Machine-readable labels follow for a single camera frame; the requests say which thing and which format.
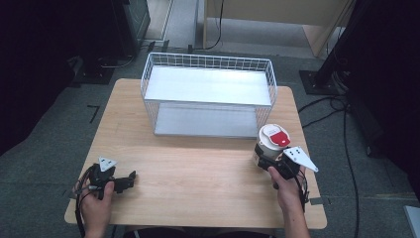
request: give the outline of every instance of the wooden table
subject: wooden table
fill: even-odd
[[[312,53],[318,57],[335,29],[347,25],[353,2],[354,0],[229,0],[224,1],[223,19],[303,25]],[[219,18],[221,5],[222,0],[204,1],[203,48],[207,44],[207,18]]]
[[[278,88],[267,123],[277,123],[291,146],[307,147],[292,92]],[[112,224],[253,227],[284,226],[269,174],[252,161],[255,140],[155,136],[138,79],[119,79],[112,91],[83,173],[98,157],[118,161],[115,178],[136,171],[135,186],[114,194]],[[319,197],[307,170],[310,197]],[[74,200],[65,220],[76,223]],[[307,224],[322,229],[322,205],[306,204]]]

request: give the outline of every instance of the gray carpet floor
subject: gray carpet floor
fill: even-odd
[[[186,50],[169,50],[186,53]],[[297,108],[321,97],[306,95],[298,71],[317,70],[322,60],[200,54],[269,58],[277,84],[292,89]],[[67,88],[28,139],[0,157],[0,237],[79,236],[77,226],[67,224],[63,218],[67,194],[81,172],[115,81],[140,78],[146,56],[147,53],[141,52],[128,66],[115,69],[109,85],[81,84]],[[94,118],[95,108],[89,105],[100,106]],[[314,105],[300,114],[302,125],[331,111],[328,101]],[[355,189],[343,132],[344,113],[336,113],[304,129],[311,158],[320,169],[316,179],[328,220],[325,229],[311,230],[312,237],[354,237],[355,234]],[[347,134],[359,191],[359,237],[412,237],[403,206],[420,204],[406,174],[387,158],[367,157],[364,138],[351,113],[347,115]],[[118,227],[117,237],[123,229]],[[283,237],[283,230],[279,229],[277,235]]]

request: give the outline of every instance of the black cable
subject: black cable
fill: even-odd
[[[83,221],[81,219],[81,209],[80,209],[80,203],[81,200],[84,199],[84,197],[86,197],[86,195],[84,195],[81,200],[80,200],[80,196],[81,196],[81,192],[84,190],[84,183],[87,181],[89,173],[92,171],[93,167],[90,167],[89,169],[86,170],[86,172],[83,174],[82,178],[78,181],[78,185],[77,185],[77,190],[75,191],[76,193],[76,207],[75,207],[75,216],[76,216],[76,221],[77,221],[77,226],[79,228],[80,231],[80,236],[84,237],[85,236],[85,230],[84,230],[84,226],[83,226]]]
[[[103,64],[101,63],[100,65],[101,65],[101,67],[104,67],[104,68],[118,68],[118,67],[125,67],[125,66],[127,66],[128,64],[130,64],[130,63],[133,61],[133,59],[134,59],[134,56],[131,56],[131,57],[130,57],[130,59],[129,59],[127,62],[123,63],[123,64],[117,64],[117,65],[103,65]]]
[[[359,223],[360,223],[360,209],[359,209],[359,190],[358,190],[358,185],[356,183],[356,178],[355,178],[355,173],[353,171],[353,167],[352,167],[352,162],[350,161],[350,156],[349,156],[349,148],[347,146],[347,110],[344,110],[344,132],[343,132],[343,136],[344,136],[344,148],[346,150],[346,157],[347,157],[347,162],[349,163],[349,168],[350,168],[350,173],[352,174],[352,181],[353,181],[353,186],[355,188],[355,199],[356,199],[356,226],[355,226],[355,238],[357,238],[359,236]]]
[[[323,98],[320,98],[318,100],[315,100],[315,101],[312,101],[312,102],[306,104],[305,106],[301,107],[298,110],[298,113],[302,112],[304,109],[308,108],[309,106],[315,105],[315,104],[317,104],[317,103],[319,103],[321,101],[324,101],[324,100],[330,100],[330,106],[334,109],[334,111],[331,112],[330,114],[326,115],[326,116],[323,116],[323,117],[317,119],[317,120],[314,120],[312,122],[309,122],[308,124],[302,126],[302,128],[306,128],[306,127],[308,127],[308,126],[310,126],[310,125],[312,125],[312,124],[314,124],[316,122],[320,122],[320,121],[322,121],[322,120],[324,120],[324,119],[332,116],[333,114],[335,114],[337,112],[344,111],[346,109],[346,107],[347,107],[346,104],[341,99],[337,98],[337,96],[328,96],[328,97],[323,97]],[[333,104],[334,101],[339,101],[342,104],[343,107],[342,108],[335,107],[334,104]]]
[[[149,47],[149,45],[141,46],[140,49],[144,49],[144,48],[148,48],[148,47]],[[163,46],[154,46],[154,48],[163,48]],[[175,48],[175,47],[168,47],[168,48],[169,49],[174,49],[174,50],[185,50],[185,48]]]
[[[209,48],[195,49],[195,50],[204,50],[204,51],[207,51],[207,50],[211,50],[211,49],[213,49],[214,47],[216,47],[216,46],[219,44],[220,39],[222,38],[222,18],[223,18],[223,4],[224,4],[224,3],[225,3],[225,0],[223,0],[223,1],[222,1],[222,6],[220,7],[220,17],[219,17],[219,38],[217,39],[217,42],[216,42],[213,46],[211,46],[211,47],[209,47]]]
[[[297,183],[297,186],[299,187],[299,190],[302,190],[302,184],[300,183],[299,179],[297,179],[297,176],[294,174],[293,170],[291,169],[291,167],[284,161],[281,161],[281,163],[287,167],[287,169],[291,172],[291,174],[293,175],[294,180]]]
[[[306,104],[306,105],[302,106],[302,107],[301,107],[301,108],[297,111],[297,113],[302,112],[302,111],[303,111],[303,110],[305,110],[306,108],[308,108],[308,107],[310,107],[310,106],[312,106],[312,105],[315,105],[315,104],[317,104],[318,102],[321,102],[321,101],[324,101],[324,100],[328,100],[328,99],[333,99],[333,98],[336,98],[336,97],[335,97],[335,96],[327,96],[327,97],[323,97],[323,98],[317,99],[317,100],[315,100],[315,101],[309,102],[308,104]]]
[[[332,116],[333,114],[335,114],[335,113],[337,113],[337,112],[341,112],[341,111],[333,111],[333,112],[331,112],[330,114],[328,114],[328,115],[326,115],[326,116],[323,116],[323,117],[321,117],[321,118],[319,118],[319,119],[316,119],[315,121],[311,121],[311,122],[309,122],[308,124],[306,124],[306,125],[302,126],[302,129],[303,129],[303,128],[306,128],[306,127],[308,127],[308,126],[310,126],[310,125],[312,125],[312,124],[314,124],[314,123],[320,122],[320,121],[322,121],[322,120],[324,120],[324,119],[326,119],[326,118],[328,118],[328,117]]]
[[[334,71],[332,74],[332,77],[336,84],[344,91],[344,94],[346,94],[349,91],[349,88],[345,84],[345,80],[343,79],[348,77],[344,71]]]
[[[328,99],[328,98],[329,98],[329,97],[325,97],[325,98],[321,98],[321,99],[315,100],[315,101],[313,101],[313,102],[310,102],[310,103],[308,103],[307,105],[303,106],[303,107],[299,110],[299,112],[303,111],[304,109],[308,108],[308,107],[309,107],[309,106],[311,106],[311,105],[314,105],[314,104],[316,104],[316,103],[318,103],[318,102],[320,102],[320,101],[326,100],[326,99]],[[354,235],[354,237],[355,237],[355,238],[358,238],[358,237],[359,237],[359,226],[360,226],[359,190],[358,190],[358,185],[357,185],[357,183],[356,183],[356,178],[355,178],[355,173],[354,173],[354,171],[353,171],[352,162],[351,162],[351,160],[350,160],[349,148],[348,148],[348,143],[347,143],[347,120],[346,120],[346,118],[347,118],[347,110],[348,110],[349,104],[348,104],[348,103],[343,102],[342,100],[338,99],[337,97],[333,97],[333,98],[335,98],[335,99],[339,100],[339,101],[342,103],[343,108],[336,108],[336,107],[334,107],[334,106],[333,106],[333,104],[332,104],[332,101],[333,101],[334,99],[331,99],[331,101],[330,101],[330,106],[331,106],[331,107],[332,107],[335,111],[333,111],[332,113],[330,113],[329,115],[327,115],[327,116],[325,116],[325,117],[323,117],[323,118],[321,118],[321,119],[318,119],[318,120],[316,120],[316,121],[314,121],[314,122],[311,122],[311,123],[307,124],[306,126],[309,126],[309,125],[311,125],[311,124],[313,124],[313,123],[315,123],[315,122],[317,122],[317,121],[323,120],[323,119],[325,119],[325,118],[327,118],[327,117],[331,116],[331,115],[332,115],[332,114],[334,114],[334,113],[337,113],[337,112],[340,112],[340,111],[344,111],[344,122],[343,122],[343,124],[344,124],[344,125],[343,125],[344,147],[345,147],[345,152],[346,152],[347,162],[348,162],[348,164],[349,164],[349,168],[350,168],[350,173],[351,173],[351,175],[352,175],[353,186],[354,186],[354,189],[355,189],[355,201],[356,201],[356,225],[355,225],[355,235]]]
[[[302,170],[299,170],[300,171],[300,173],[302,174],[302,175],[300,175],[300,174],[297,174],[299,177],[301,177],[301,178],[303,178],[303,183],[306,183],[306,186],[305,186],[305,193],[306,193],[306,191],[308,190],[308,182],[307,182],[307,180],[306,180],[306,175],[305,175],[305,173],[302,171]]]
[[[86,195],[84,195],[81,199],[80,199],[80,202],[79,202],[79,207],[81,207],[81,202],[83,201],[83,199],[84,199],[84,197],[86,197],[87,195],[90,195],[90,194],[92,194],[93,193],[93,191],[89,191]]]

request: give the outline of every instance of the human hand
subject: human hand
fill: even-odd
[[[277,200],[283,212],[288,212],[291,209],[302,210],[299,186],[296,180],[292,178],[289,180],[284,179],[274,167],[269,167],[268,172],[271,175],[272,182],[278,185]]]
[[[99,238],[105,235],[106,227],[111,220],[111,200],[114,182],[108,181],[104,189],[104,197],[99,200],[95,193],[85,189],[81,197],[81,214],[85,224],[86,238]]]

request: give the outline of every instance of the black tape mark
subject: black tape mark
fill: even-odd
[[[311,202],[311,205],[331,205],[330,198],[325,197],[309,198],[309,201]]]
[[[100,108],[101,106],[87,105],[87,107],[96,108],[96,109],[95,109],[95,112],[93,113],[92,118],[91,118],[91,119],[90,119],[90,121],[89,121],[89,123],[92,123],[92,122],[93,122],[93,120],[95,120],[96,114],[98,114],[99,108]]]

